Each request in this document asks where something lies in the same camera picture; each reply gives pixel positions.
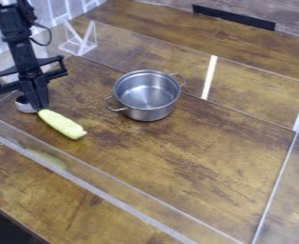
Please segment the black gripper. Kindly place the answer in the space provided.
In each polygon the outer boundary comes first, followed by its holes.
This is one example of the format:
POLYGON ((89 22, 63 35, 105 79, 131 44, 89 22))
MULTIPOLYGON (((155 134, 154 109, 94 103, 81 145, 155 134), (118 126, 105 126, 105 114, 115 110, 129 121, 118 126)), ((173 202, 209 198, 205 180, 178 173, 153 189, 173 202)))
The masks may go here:
POLYGON ((49 92, 46 84, 51 79, 67 74, 63 64, 63 56, 57 55, 49 58, 37 58, 29 38, 14 41, 2 38, 7 43, 13 57, 13 66, 0 71, 0 78, 17 74, 18 79, 9 84, 0 82, 0 94, 21 91, 18 96, 18 107, 22 111, 38 111, 49 106, 49 92), (51 63, 58 63, 59 68, 54 71, 43 72, 41 68, 51 63))

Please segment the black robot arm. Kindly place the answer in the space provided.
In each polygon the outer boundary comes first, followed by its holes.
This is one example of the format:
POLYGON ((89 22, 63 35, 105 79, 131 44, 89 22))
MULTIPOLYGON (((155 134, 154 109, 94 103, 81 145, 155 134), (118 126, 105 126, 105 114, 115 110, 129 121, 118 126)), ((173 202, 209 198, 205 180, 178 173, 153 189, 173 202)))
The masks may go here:
POLYGON ((63 56, 37 58, 30 28, 38 26, 34 8, 26 0, 0 3, 0 31, 13 57, 13 66, 0 71, 0 94, 19 91, 35 111, 49 106, 47 83, 67 74, 63 56))

